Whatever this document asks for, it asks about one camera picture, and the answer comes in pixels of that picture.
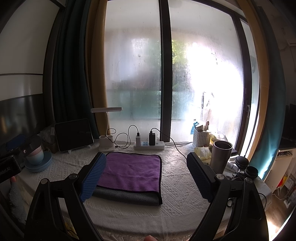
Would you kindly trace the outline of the person's thumb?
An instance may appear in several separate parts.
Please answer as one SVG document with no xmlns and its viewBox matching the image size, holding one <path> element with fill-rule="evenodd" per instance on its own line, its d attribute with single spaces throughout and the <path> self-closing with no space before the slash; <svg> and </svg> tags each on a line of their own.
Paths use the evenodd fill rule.
<svg viewBox="0 0 296 241">
<path fill-rule="evenodd" d="M 144 238 L 144 241 L 158 241 L 155 237 L 148 235 Z"/>
</svg>

